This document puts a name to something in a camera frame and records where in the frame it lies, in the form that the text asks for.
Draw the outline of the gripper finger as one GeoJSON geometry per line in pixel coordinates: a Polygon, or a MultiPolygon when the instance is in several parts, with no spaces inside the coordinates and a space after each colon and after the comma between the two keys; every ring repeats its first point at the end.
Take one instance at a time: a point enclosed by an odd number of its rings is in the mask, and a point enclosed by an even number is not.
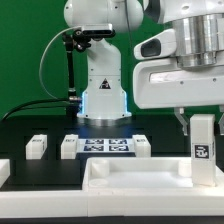
{"type": "Polygon", "coordinates": [[[218,122],[219,129],[220,129],[220,135],[224,135],[224,105],[219,106],[220,113],[222,114],[220,117],[220,120],[218,122]]]}
{"type": "Polygon", "coordinates": [[[185,116],[185,111],[182,107],[174,109],[174,114],[180,124],[182,125],[182,131],[185,136],[188,135],[188,118],[185,116]]]}

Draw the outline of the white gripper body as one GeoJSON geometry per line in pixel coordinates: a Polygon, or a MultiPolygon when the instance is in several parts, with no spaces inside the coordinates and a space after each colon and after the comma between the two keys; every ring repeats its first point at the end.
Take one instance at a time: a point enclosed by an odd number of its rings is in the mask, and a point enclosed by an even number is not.
{"type": "Polygon", "coordinates": [[[141,109],[224,104],[224,59],[213,66],[181,69],[174,58],[140,62],[133,95],[141,109]]]}

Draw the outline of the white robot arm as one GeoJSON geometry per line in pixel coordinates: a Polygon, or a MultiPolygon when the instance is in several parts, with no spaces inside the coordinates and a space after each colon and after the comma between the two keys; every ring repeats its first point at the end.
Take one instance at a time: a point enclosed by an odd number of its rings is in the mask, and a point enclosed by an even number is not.
{"type": "Polygon", "coordinates": [[[224,106],[224,0],[67,0],[72,48],[87,53],[79,116],[99,122],[130,115],[119,81],[121,53],[106,39],[138,28],[144,16],[170,27],[134,48],[135,104],[172,108],[187,129],[186,107],[224,106]]]}

